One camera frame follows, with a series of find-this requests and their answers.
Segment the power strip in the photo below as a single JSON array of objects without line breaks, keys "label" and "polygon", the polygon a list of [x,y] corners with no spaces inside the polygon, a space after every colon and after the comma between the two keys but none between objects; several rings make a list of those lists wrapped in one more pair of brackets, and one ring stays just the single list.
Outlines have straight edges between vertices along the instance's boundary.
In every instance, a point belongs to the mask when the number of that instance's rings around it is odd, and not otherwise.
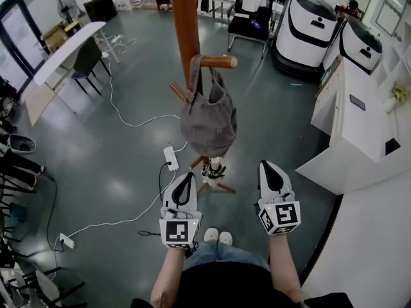
[{"label": "power strip", "polygon": [[70,237],[64,235],[63,233],[60,233],[60,240],[63,241],[64,244],[67,245],[70,249],[74,249],[74,241]]},{"label": "power strip", "polygon": [[170,171],[178,170],[179,163],[177,162],[177,157],[175,156],[173,146],[164,148],[164,155],[166,156],[167,162],[171,162],[171,164],[168,166],[168,169]]}]

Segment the black bag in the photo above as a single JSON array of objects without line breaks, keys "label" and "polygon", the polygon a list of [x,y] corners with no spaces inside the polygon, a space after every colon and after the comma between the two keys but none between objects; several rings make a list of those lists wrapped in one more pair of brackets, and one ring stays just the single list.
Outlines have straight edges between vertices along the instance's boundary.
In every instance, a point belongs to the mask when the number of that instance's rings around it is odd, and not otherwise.
[{"label": "black bag", "polygon": [[15,87],[10,85],[8,80],[3,79],[0,76],[0,97],[10,97],[16,99],[18,97]]}]

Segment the gray floor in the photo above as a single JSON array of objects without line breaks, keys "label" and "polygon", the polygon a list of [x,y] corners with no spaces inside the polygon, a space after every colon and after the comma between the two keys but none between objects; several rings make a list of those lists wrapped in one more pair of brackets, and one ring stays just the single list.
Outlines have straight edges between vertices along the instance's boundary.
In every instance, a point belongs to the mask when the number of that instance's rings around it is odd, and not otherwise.
[{"label": "gray floor", "polygon": [[[208,17],[199,18],[202,53],[227,53],[227,27]],[[120,55],[121,65],[112,65],[114,103],[129,123],[151,117],[179,114],[180,101],[169,89],[171,81],[183,86],[179,49],[172,13],[157,11],[121,12],[105,28],[108,35],[137,38],[137,44]],[[204,218],[199,239],[208,227],[232,233],[234,245],[268,257],[268,237],[255,215],[258,199],[257,166],[267,159],[282,167],[292,180],[301,202],[302,225],[289,235],[292,255],[299,273],[310,259],[328,221],[335,196],[295,172],[324,145],[324,136],[310,125],[315,86],[278,73],[269,54],[259,66],[262,45],[239,40],[231,53],[238,58],[235,70],[222,70],[238,108],[238,136],[229,150],[224,183],[237,194],[209,191],[201,196]],[[25,108],[17,116],[22,134],[37,142],[30,156],[46,165],[58,182],[58,197],[49,234],[54,244],[63,232],[68,235],[92,223],[133,219],[157,196],[162,150],[184,144],[179,121],[169,117],[140,128],[121,123],[110,104],[108,76],[96,68],[103,96],[87,85],[87,97],[75,83],[61,91],[78,114],[55,99],[32,128]],[[177,153],[178,175],[188,172],[197,155],[187,147]],[[195,170],[200,185],[200,168]],[[166,185],[172,173],[163,173]],[[41,270],[53,268],[55,258],[46,242],[46,225],[53,199],[53,184],[41,178],[38,195],[24,198],[29,218],[15,232],[17,246],[31,255]],[[160,202],[133,223],[90,228],[73,237],[74,250],[57,253],[60,284],[80,280],[86,286],[75,296],[89,307],[128,307],[135,297],[148,299],[161,268],[165,247],[156,236],[138,236],[138,230],[159,231]]]}]

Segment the white cable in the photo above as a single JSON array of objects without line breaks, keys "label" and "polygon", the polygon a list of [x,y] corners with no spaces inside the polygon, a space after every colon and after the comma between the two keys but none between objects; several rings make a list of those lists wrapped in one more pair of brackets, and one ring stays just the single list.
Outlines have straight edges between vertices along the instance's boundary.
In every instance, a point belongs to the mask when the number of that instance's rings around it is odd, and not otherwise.
[{"label": "white cable", "polygon": [[[106,38],[106,39],[108,40],[108,39],[110,39],[110,38],[115,38],[115,37],[117,37],[117,35],[112,35],[111,37],[108,37],[108,38]],[[131,39],[130,41],[128,41],[126,44],[122,44],[121,39],[124,38],[124,35],[120,34],[119,37],[120,37],[120,38],[114,43],[114,46],[111,47],[112,49],[114,49],[115,47],[118,47],[118,46],[123,47],[123,48],[121,48],[121,49],[118,51],[119,54],[126,53],[127,50],[129,49],[129,47],[133,46],[133,45],[136,44],[136,42],[137,42],[137,39],[136,39],[136,38],[133,38],[133,39]],[[105,51],[109,51],[109,50],[110,50],[110,47],[106,47],[104,50],[105,50]]]},{"label": "white cable", "polygon": [[[110,71],[110,73],[111,73],[111,68],[110,68],[110,67],[111,67],[111,59],[110,59],[109,57],[107,57],[107,59],[109,60],[109,71]],[[124,121],[123,118],[121,117],[121,114],[120,114],[120,111],[118,110],[118,108],[115,106],[115,104],[113,104],[113,84],[112,84],[112,79],[113,79],[113,77],[111,76],[111,77],[110,77],[110,87],[111,87],[110,103],[111,103],[111,105],[116,109],[116,111],[117,111],[117,113],[118,113],[118,116],[119,116],[121,122],[123,122],[125,125],[131,126],[131,127],[133,127],[133,128],[138,128],[139,126],[142,126],[142,125],[144,125],[144,124],[147,124],[147,123],[149,123],[149,122],[151,122],[151,121],[153,121],[153,120],[156,120],[156,119],[161,119],[161,118],[163,118],[163,117],[172,116],[172,117],[175,117],[176,119],[180,119],[177,115],[175,116],[175,115],[173,115],[173,114],[168,114],[168,115],[153,117],[152,119],[150,119],[150,120],[148,120],[148,121],[145,121],[145,122],[143,122],[143,123],[141,123],[141,124],[138,124],[138,125],[134,125],[134,124],[127,123],[127,122]]]},{"label": "white cable", "polygon": [[186,148],[187,144],[188,144],[188,141],[186,141],[186,143],[184,144],[184,146],[182,147],[181,150],[174,151],[174,153],[176,153],[176,152],[178,152],[178,151],[182,151],[184,148]]},{"label": "white cable", "polygon": [[[174,181],[174,179],[175,179],[175,175],[176,175],[176,170],[174,170],[174,177],[173,177],[173,179],[172,179],[171,182],[161,191],[161,194],[173,183],[173,181]],[[119,225],[119,224],[121,224],[121,223],[131,223],[131,222],[133,222],[133,221],[136,221],[136,220],[139,219],[143,214],[145,214],[147,211],[149,211],[149,210],[153,207],[154,203],[158,200],[159,197],[160,197],[160,194],[158,194],[158,195],[156,196],[156,198],[154,199],[153,203],[152,203],[146,210],[144,210],[142,213],[140,213],[140,215],[139,215],[138,217],[136,217],[136,218],[134,218],[134,219],[121,220],[121,221],[118,221],[117,223],[100,223],[100,224],[98,224],[98,225],[89,225],[89,226],[84,227],[84,228],[82,228],[82,229],[80,229],[80,230],[77,230],[76,232],[72,233],[71,235],[68,235],[68,237],[72,237],[72,236],[74,236],[74,235],[76,235],[76,234],[78,234],[78,233],[80,233],[80,232],[83,232],[84,230],[86,230],[86,229],[88,229],[88,228],[90,228],[90,227],[100,227],[100,226],[105,226],[105,225],[107,225],[107,226],[115,226],[115,225]]]}]

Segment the cardboard box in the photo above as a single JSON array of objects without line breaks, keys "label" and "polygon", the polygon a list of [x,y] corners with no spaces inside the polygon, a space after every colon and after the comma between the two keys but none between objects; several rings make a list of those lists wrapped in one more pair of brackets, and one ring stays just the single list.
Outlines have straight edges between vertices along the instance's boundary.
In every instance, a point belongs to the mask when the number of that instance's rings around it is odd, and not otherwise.
[{"label": "cardboard box", "polygon": [[43,40],[52,53],[55,53],[67,41],[67,34],[61,25],[56,25],[43,34]]}]

